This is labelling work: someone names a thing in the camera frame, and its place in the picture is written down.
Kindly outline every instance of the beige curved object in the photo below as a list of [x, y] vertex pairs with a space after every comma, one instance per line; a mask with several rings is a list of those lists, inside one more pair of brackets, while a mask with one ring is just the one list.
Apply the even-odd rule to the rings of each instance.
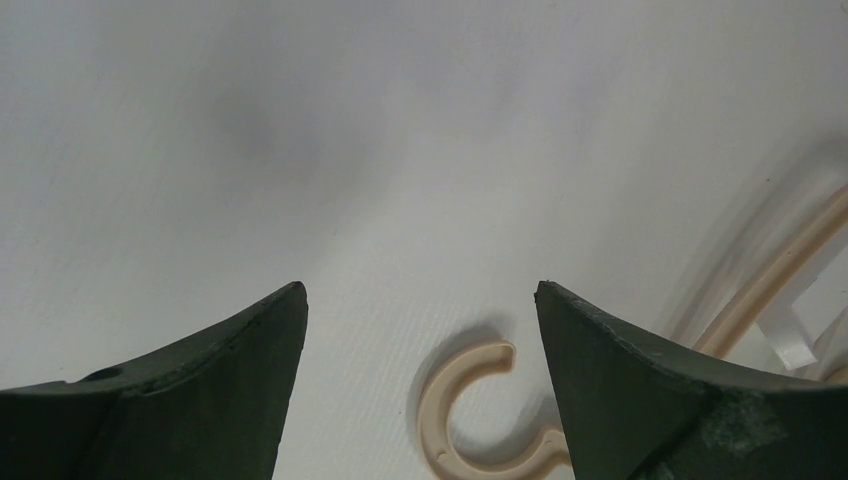
[[493, 342], [466, 349], [445, 363], [424, 388], [418, 406], [418, 435], [424, 458], [441, 480], [541, 480], [558, 465], [571, 465], [565, 434], [543, 428], [516, 458], [481, 465], [462, 457], [448, 433], [450, 410], [459, 394], [475, 380], [512, 370], [515, 347]]
[[695, 342], [694, 350], [724, 358], [795, 275], [848, 224], [848, 186], [830, 196], [808, 223], [748, 281]]

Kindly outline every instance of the beige plastic hook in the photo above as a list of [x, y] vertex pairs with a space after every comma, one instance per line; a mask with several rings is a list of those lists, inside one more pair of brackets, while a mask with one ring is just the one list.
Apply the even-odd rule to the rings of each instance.
[[450, 410], [472, 382], [512, 370], [515, 346], [493, 342], [468, 348], [445, 363], [424, 388], [418, 406], [418, 435], [424, 458], [441, 480], [541, 480], [558, 465], [571, 465], [565, 434], [545, 427], [524, 452], [497, 465], [467, 460], [448, 433]]

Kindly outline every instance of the c-shaped hook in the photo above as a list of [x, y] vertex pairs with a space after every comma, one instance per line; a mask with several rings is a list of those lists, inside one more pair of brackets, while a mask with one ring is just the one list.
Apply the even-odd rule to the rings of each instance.
[[545, 427], [524, 452], [497, 465], [480, 465], [462, 457], [448, 434], [450, 410], [465, 387], [494, 373], [512, 370], [515, 347], [493, 342], [464, 350], [430, 379], [418, 406], [418, 435], [424, 458], [441, 480], [541, 480], [557, 465], [571, 465], [565, 434]]

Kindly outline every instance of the hole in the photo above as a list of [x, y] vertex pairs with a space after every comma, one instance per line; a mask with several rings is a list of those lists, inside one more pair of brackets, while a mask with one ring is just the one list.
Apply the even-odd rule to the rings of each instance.
[[80, 380], [81, 382], [96, 382], [98, 380], [106, 380], [107, 378], [114, 378], [123, 373], [124, 371], [121, 367], [108, 367], [103, 370], [98, 370], [91, 375]]

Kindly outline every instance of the white surface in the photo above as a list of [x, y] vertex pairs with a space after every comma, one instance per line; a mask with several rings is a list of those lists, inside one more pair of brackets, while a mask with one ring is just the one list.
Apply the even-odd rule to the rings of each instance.
[[[518, 361], [460, 399], [458, 443], [550, 415], [538, 280], [660, 330], [737, 203], [848, 131], [838, 0], [0, 11], [0, 387], [77, 380], [300, 279], [276, 478], [430, 478], [415, 391], [469, 328]], [[755, 331], [734, 358], [768, 351]]]

